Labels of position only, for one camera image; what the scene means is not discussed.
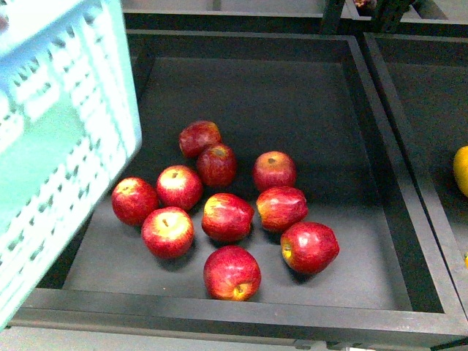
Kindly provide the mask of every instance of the floor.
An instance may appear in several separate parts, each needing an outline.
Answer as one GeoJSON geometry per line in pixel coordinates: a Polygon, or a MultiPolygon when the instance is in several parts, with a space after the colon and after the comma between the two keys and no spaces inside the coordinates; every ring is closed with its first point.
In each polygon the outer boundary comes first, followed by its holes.
{"type": "MultiPolygon", "coordinates": [[[[292,346],[203,341],[158,336],[136,336],[86,331],[61,331],[44,328],[12,327],[0,333],[1,351],[295,351],[292,346]]],[[[327,351],[323,341],[315,341],[310,351],[327,351]]],[[[377,350],[395,350],[378,347],[377,350]]],[[[426,348],[400,349],[429,351],[426,348]]],[[[349,348],[347,351],[366,351],[349,348]]]]}

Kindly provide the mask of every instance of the display bin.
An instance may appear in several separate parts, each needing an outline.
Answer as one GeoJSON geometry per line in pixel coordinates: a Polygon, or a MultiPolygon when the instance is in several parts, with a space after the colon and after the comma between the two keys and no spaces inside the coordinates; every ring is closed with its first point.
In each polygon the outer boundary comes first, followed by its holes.
{"type": "Polygon", "coordinates": [[[326,1],[123,0],[123,10],[128,29],[318,34],[326,17],[333,22],[328,34],[346,34],[351,21],[347,7],[338,1],[326,10],[326,1]],[[334,19],[340,16],[335,29],[334,19]]]}
{"type": "MultiPolygon", "coordinates": [[[[122,4],[126,13],[312,17],[325,11],[325,0],[123,0],[122,4]]],[[[342,15],[350,18],[346,7],[342,15]]]]}
{"type": "MultiPolygon", "coordinates": [[[[359,13],[354,0],[346,0],[345,6],[351,14],[348,34],[362,35],[375,31],[371,13],[359,13]]],[[[409,10],[396,28],[397,34],[431,35],[435,37],[466,37],[468,34],[468,9],[466,5],[451,0],[420,0],[409,6],[409,10]]]]}
{"type": "Polygon", "coordinates": [[[453,158],[468,143],[468,39],[365,38],[376,87],[466,311],[468,200],[456,185],[453,158]]]}
{"type": "Polygon", "coordinates": [[[155,184],[182,157],[178,134],[215,121],[238,175],[205,188],[189,212],[195,242],[158,260],[140,229],[122,224],[107,196],[96,208],[61,288],[36,289],[12,325],[304,345],[427,346],[468,336],[468,323],[357,42],[352,37],[131,31],[154,57],[139,99],[143,146],[122,177],[155,184]],[[253,206],[252,167],[282,150],[298,167],[306,220],[333,228],[341,246],[322,273],[284,263],[278,235],[254,216],[238,244],[257,259],[262,284],[247,302],[210,299],[203,266],[219,244],[200,226],[215,192],[253,206]]]}

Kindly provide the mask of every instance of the light blue basket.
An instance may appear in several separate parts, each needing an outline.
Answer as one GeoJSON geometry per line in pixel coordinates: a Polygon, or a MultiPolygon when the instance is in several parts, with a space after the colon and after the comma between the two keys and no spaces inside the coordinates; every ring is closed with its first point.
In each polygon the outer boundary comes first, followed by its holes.
{"type": "Polygon", "coordinates": [[[141,145],[120,1],[0,1],[0,326],[141,145]]]}

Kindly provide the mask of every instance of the red apple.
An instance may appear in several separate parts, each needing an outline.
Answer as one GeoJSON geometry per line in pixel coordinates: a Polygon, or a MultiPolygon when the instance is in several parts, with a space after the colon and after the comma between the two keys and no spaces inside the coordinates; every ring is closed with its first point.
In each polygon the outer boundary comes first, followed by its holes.
{"type": "Polygon", "coordinates": [[[194,170],[176,165],[162,171],[156,183],[156,191],[165,206],[188,211],[201,199],[203,184],[194,170]]]}
{"type": "Polygon", "coordinates": [[[218,126],[211,121],[196,121],[185,128],[178,144],[185,157],[197,157],[209,145],[221,142],[218,126]]]}
{"type": "Polygon", "coordinates": [[[270,151],[258,156],[253,176],[258,191],[264,192],[272,186],[294,186],[297,173],[291,157],[281,151],[270,151]]]}
{"type": "Polygon", "coordinates": [[[339,245],[332,229],[315,222],[294,224],[281,235],[286,263],[302,274],[316,274],[335,260],[339,245]]]}
{"type": "Polygon", "coordinates": [[[205,286],[212,298],[245,301],[262,280],[255,258],[239,246],[224,246],[213,252],[203,268],[205,286]]]}
{"type": "Polygon", "coordinates": [[[273,233],[282,233],[307,216],[306,197],[291,186],[274,186],[260,194],[257,209],[262,226],[273,233]]]}
{"type": "Polygon", "coordinates": [[[141,237],[154,256],[177,258],[189,251],[192,245],[193,222],[182,208],[160,208],[146,218],[141,237]]]}
{"type": "Polygon", "coordinates": [[[202,182],[208,186],[231,184],[237,171],[234,151],[225,144],[207,147],[198,157],[197,170],[202,182]]]}
{"type": "Polygon", "coordinates": [[[142,225],[159,207],[156,190],[141,178],[125,178],[112,191],[112,209],[127,225],[142,225]]]}
{"type": "Polygon", "coordinates": [[[232,194],[219,193],[205,204],[202,228],[210,238],[232,243],[249,234],[253,218],[254,209],[248,202],[232,194]]]}

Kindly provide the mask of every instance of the orange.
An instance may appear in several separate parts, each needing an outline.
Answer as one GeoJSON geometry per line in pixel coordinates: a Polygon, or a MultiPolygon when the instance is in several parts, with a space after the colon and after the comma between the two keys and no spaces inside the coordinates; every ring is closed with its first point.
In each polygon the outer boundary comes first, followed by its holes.
{"type": "Polygon", "coordinates": [[[468,197],[468,146],[456,152],[453,159],[453,174],[458,188],[468,197]]]}

